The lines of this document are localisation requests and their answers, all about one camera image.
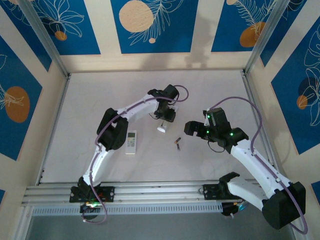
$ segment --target black bracket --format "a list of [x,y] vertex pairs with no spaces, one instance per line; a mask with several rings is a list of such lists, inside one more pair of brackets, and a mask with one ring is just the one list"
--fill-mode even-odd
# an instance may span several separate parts
[[[100,125],[96,131],[99,134],[107,123],[112,120],[118,112],[112,108],[105,111]],[[101,143],[106,151],[119,149],[126,141],[128,120],[124,117],[118,117],[113,123],[117,123],[115,127],[110,125],[101,135],[98,142]]]
[[[174,86],[169,84],[164,90],[152,89],[148,91],[148,94],[154,97],[166,97],[173,100],[179,94],[179,92]],[[154,112],[155,117],[172,123],[176,117],[175,110],[169,108],[168,100],[159,98],[157,101],[159,102],[159,106]]]
[[[115,197],[115,187],[114,186],[99,186],[96,193],[104,203],[113,203]],[[86,202],[97,202],[97,198],[94,196],[91,199],[74,194],[70,194],[70,203],[86,203]]]
[[190,136],[194,135],[206,141],[215,143],[224,148],[229,154],[233,146],[238,142],[249,139],[249,137],[240,128],[231,128],[227,120],[225,111],[218,107],[209,111],[204,110],[203,114],[207,116],[209,126],[198,121],[189,121],[184,126],[184,133]]
[[[303,214],[306,213],[306,189],[298,181],[290,184],[288,190],[291,192]],[[288,193],[283,189],[275,191],[268,200],[263,200],[262,214],[265,220],[274,229],[280,229],[300,217],[300,214],[289,197]]]
[[219,184],[204,184],[203,185],[204,200],[241,200],[239,196],[223,192]]
[[218,184],[204,184],[203,195],[205,200],[241,200],[239,196],[232,195],[228,190],[228,182],[240,175],[230,172],[219,178]]

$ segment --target white leaf drawing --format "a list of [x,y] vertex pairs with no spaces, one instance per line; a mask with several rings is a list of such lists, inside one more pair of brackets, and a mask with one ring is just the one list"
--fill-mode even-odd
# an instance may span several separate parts
[[305,0],[300,0],[298,2],[296,1],[290,1],[287,8],[284,10],[284,13],[282,14],[282,17],[287,20],[289,12],[296,12],[299,11],[299,9],[302,7]]
[[[8,0],[0,1],[4,2],[5,6],[11,11],[15,18],[30,26],[17,4]],[[70,33],[77,35],[79,38],[82,37],[83,33],[77,24],[83,22],[85,16],[69,10],[69,0],[34,0],[31,1],[31,4],[42,23],[45,26],[49,26],[53,34],[56,33],[56,31],[60,31],[64,34]]]
[[278,0],[270,0],[267,4],[266,0],[261,7],[258,7],[255,0],[237,0],[233,5],[238,8],[240,17],[246,21],[249,27],[252,27],[255,32],[255,39],[257,40],[261,32],[261,24],[267,16],[271,13],[272,9]]
[[310,107],[310,126],[320,123],[320,25],[312,34],[304,56],[308,86],[303,91],[303,107]]
[[[6,55],[0,54],[0,76],[1,76],[1,69],[5,66],[7,57],[8,56]],[[23,106],[24,105],[22,103],[23,99],[24,97],[17,98],[8,94],[0,84],[0,109],[3,109],[6,105],[10,106],[10,104],[17,104],[17,105]]]
[[23,22],[25,25],[30,26],[28,20],[26,19],[25,15],[21,11],[20,7],[17,4],[14,4],[13,2],[9,0],[1,0],[3,4],[10,10],[12,15],[18,19],[19,21]]

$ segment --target white robotic arm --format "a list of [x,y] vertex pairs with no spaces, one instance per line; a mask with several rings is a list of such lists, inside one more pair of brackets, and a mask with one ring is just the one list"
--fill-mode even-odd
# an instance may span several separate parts
[[239,160],[261,186],[249,183],[239,174],[231,172],[221,177],[219,184],[203,185],[206,200],[242,198],[261,210],[264,218],[273,228],[280,229],[300,216],[286,192],[289,191],[301,212],[305,214],[306,189],[300,182],[293,184],[255,148],[252,152],[249,137],[240,128],[231,128],[222,108],[204,110],[203,115],[204,123],[189,121],[185,124],[184,132],[190,136],[196,132],[197,137],[208,142],[217,142],[220,147]]
[[[156,99],[154,99],[154,100],[147,101],[143,104],[140,104],[129,111],[127,111],[127,109],[129,109],[130,107],[136,105],[137,103],[139,103],[141,101],[146,101],[147,99],[150,99],[153,97],[154,96],[147,94],[139,101],[136,101],[135,103],[133,103],[127,107],[118,109],[117,112],[118,113],[126,112],[121,117],[125,118],[127,120],[128,124],[131,124],[131,123],[137,121],[138,119],[140,119],[150,113],[154,113],[159,107],[159,102]],[[98,154],[97,159],[95,160],[95,162],[93,164],[93,168],[92,168],[92,182],[93,182],[94,187],[101,183],[101,179],[106,171],[109,159],[111,158],[111,156],[115,152],[115,150],[113,150],[113,149],[106,150],[106,147],[102,143],[98,143],[98,144],[99,144],[99,146],[97,146],[95,149],[95,152],[93,155],[94,157],[92,158],[91,163],[90,163],[87,171],[83,175],[83,180],[86,182],[86,184],[90,185],[90,166],[91,166],[92,162],[94,161],[94,158]]]

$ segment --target cable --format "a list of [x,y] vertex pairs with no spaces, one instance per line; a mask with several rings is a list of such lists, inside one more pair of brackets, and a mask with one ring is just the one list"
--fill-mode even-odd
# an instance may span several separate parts
[[208,146],[209,146],[209,148],[212,150],[212,151],[214,151],[215,153],[217,153],[217,154],[220,154],[220,153],[223,153],[226,149],[225,148],[223,148],[223,150],[222,151],[216,151],[216,150],[214,150],[213,148],[211,148],[211,146],[210,146],[210,141],[208,141]]
[[[176,100],[179,100],[179,97],[180,97],[180,93],[178,92]],[[175,105],[175,104],[176,104],[176,101],[174,103],[168,103],[169,106],[172,106],[172,105]]]
[[150,113],[149,113],[150,117],[152,117],[155,120],[158,120],[160,117],[153,117]]
[[[259,109],[257,108],[257,106],[249,101],[248,99],[245,99],[244,97],[240,97],[240,96],[230,96],[230,97],[226,97],[225,99],[222,99],[221,101],[219,101],[217,104],[215,104],[213,107],[211,107],[210,109],[214,109],[216,106],[220,105],[221,103],[223,103],[224,101],[226,100],[229,100],[229,99],[240,99],[240,100],[243,100],[243,101],[246,101],[247,103],[249,103],[254,109],[255,111],[258,113],[259,115],[259,127],[256,131],[256,133],[254,134],[253,138],[252,138],[252,141],[251,141],[251,153],[255,156],[255,158],[268,170],[268,172],[274,177],[274,179],[277,179],[278,176],[274,173],[274,171],[272,171],[272,169],[270,167],[268,167],[268,165],[257,155],[254,153],[254,142],[259,134],[259,132],[261,131],[261,128],[262,128],[262,115],[261,115],[261,112],[259,111]],[[297,200],[294,198],[294,196],[292,195],[292,193],[289,191],[289,189],[286,187],[286,185],[280,181],[278,182],[282,187],[283,189],[286,191],[286,193],[289,195],[290,199],[292,200],[294,206],[296,207],[301,219],[302,219],[302,222],[303,222],[303,228],[304,230],[300,230],[298,229],[295,225],[293,225],[292,223],[290,223],[290,225],[296,230],[298,231],[299,233],[303,234],[303,235],[306,235],[308,233],[308,225],[307,225],[307,221],[306,221],[306,218],[297,202]]]
[[93,183],[93,177],[92,177],[92,171],[93,171],[93,168],[94,168],[94,164],[97,160],[97,157],[98,155],[100,154],[100,152],[102,151],[102,148],[101,146],[99,145],[99,142],[98,140],[100,139],[101,135],[106,131],[106,129],[111,125],[111,123],[113,123],[116,119],[118,119],[120,116],[122,116],[123,114],[129,112],[130,110],[134,109],[135,107],[141,105],[141,104],[145,104],[146,102],[149,102],[149,101],[152,101],[152,100],[156,100],[156,99],[164,99],[164,100],[168,100],[170,102],[177,102],[177,103],[181,103],[181,102],[184,102],[185,100],[187,100],[189,98],[189,91],[188,89],[185,87],[185,86],[182,86],[182,85],[174,85],[174,87],[180,87],[180,88],[183,88],[185,91],[186,91],[186,97],[182,100],[174,100],[174,99],[171,99],[171,98],[168,98],[168,97],[164,97],[164,96],[157,96],[157,97],[150,97],[148,99],[145,99],[145,100],[142,100],[134,105],[132,105],[131,107],[129,107],[126,111],[123,111],[121,113],[119,113],[117,116],[115,116],[114,118],[112,118],[104,127],[103,129],[100,131],[100,133],[97,135],[95,141],[94,141],[94,144],[98,147],[99,151],[95,154],[93,160],[92,160],[92,163],[90,165],[90,168],[89,168],[89,181],[90,181],[90,187],[93,191],[93,194],[95,195],[96,199],[99,201],[99,203],[102,205],[103,207],[103,210],[105,212],[105,215],[104,215],[104,218],[103,220],[101,221],[90,221],[90,220],[86,220],[85,217],[84,217],[84,214],[82,215],[82,219],[85,223],[90,223],[90,224],[102,224],[104,223],[106,220],[107,220],[107,208],[105,206],[105,204],[103,203],[103,201],[100,199],[99,195],[97,194],[96,190],[95,190],[95,187],[94,187],[94,183]]

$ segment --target robotic arm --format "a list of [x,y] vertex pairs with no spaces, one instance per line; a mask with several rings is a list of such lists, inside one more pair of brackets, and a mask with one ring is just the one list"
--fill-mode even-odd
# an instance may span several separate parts
[[150,90],[142,99],[127,107],[118,110],[112,108],[106,110],[97,129],[98,138],[94,157],[85,174],[80,177],[77,186],[71,188],[70,202],[85,203],[81,206],[80,212],[86,206],[94,207],[92,203],[97,202],[92,187],[105,202],[113,198],[110,197],[108,188],[100,187],[100,183],[109,159],[115,150],[119,149],[126,141],[128,125],[150,113],[154,113],[157,119],[172,123],[176,117],[176,112],[175,107],[169,103],[178,94],[178,90],[170,84],[164,90]]
[[262,211],[264,218],[273,228],[280,229],[300,216],[285,191],[282,185],[284,184],[305,214],[306,189],[300,182],[293,184],[271,166],[255,148],[252,152],[249,137],[240,128],[231,128],[222,108],[208,109],[203,111],[203,115],[204,123],[189,121],[185,124],[184,132],[190,136],[196,132],[197,137],[217,142],[220,147],[238,159],[261,186],[260,188],[253,185],[239,174],[231,172],[219,179],[218,186],[203,186],[204,191],[214,196],[211,200],[236,199],[238,196]]

